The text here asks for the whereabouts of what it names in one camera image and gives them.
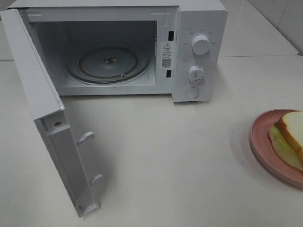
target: pink plate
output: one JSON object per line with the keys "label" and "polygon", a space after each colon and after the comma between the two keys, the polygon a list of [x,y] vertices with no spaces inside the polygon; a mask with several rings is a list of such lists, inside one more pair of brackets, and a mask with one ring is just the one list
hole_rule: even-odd
{"label": "pink plate", "polygon": [[250,145],[257,160],[274,176],[303,188],[303,172],[282,160],[274,151],[269,138],[270,127],[284,114],[295,110],[276,109],[259,115],[250,129]]}

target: microwave control panel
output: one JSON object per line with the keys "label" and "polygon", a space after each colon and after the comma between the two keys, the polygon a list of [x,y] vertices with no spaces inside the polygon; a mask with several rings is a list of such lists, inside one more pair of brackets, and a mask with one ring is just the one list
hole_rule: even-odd
{"label": "microwave control panel", "polygon": [[207,101],[227,12],[182,11],[180,14],[172,97],[174,102]]}

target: bread crust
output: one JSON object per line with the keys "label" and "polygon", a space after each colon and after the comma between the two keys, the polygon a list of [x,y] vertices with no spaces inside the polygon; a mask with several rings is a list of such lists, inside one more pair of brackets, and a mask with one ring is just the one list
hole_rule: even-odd
{"label": "bread crust", "polygon": [[289,133],[287,124],[284,121],[285,115],[275,123],[275,126],[280,130],[281,134],[284,136],[290,146],[296,151],[299,160],[303,164],[303,148],[300,143]]}

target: screw hole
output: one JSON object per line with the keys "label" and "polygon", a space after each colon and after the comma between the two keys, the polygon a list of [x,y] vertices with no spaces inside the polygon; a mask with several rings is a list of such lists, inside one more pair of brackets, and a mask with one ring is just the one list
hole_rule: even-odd
{"label": "screw hole", "polygon": [[54,125],[55,125],[55,127],[59,127],[60,125],[62,125],[62,123],[61,122],[56,122]]}

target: qr code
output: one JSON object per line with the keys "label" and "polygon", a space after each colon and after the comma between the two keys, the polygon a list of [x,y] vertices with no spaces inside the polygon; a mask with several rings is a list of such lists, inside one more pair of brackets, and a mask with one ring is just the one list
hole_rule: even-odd
{"label": "qr code", "polygon": [[162,67],[170,67],[171,58],[162,58]]}

